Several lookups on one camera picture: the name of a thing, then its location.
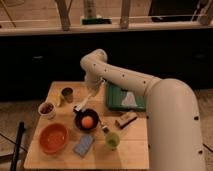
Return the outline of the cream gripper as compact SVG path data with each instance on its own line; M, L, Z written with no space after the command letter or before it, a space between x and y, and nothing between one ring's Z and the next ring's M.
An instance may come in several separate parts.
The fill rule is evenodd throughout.
M100 87L103 83L104 83L103 79L99 80L98 82L87 82L86 87L89 95L91 97L95 97L98 94Z

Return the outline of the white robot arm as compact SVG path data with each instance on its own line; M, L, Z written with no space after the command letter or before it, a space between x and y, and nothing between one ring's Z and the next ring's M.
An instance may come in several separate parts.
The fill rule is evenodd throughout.
M206 171L198 102L186 83L110 65L102 49L82 57L80 66L90 92L107 80L144 98L150 171Z

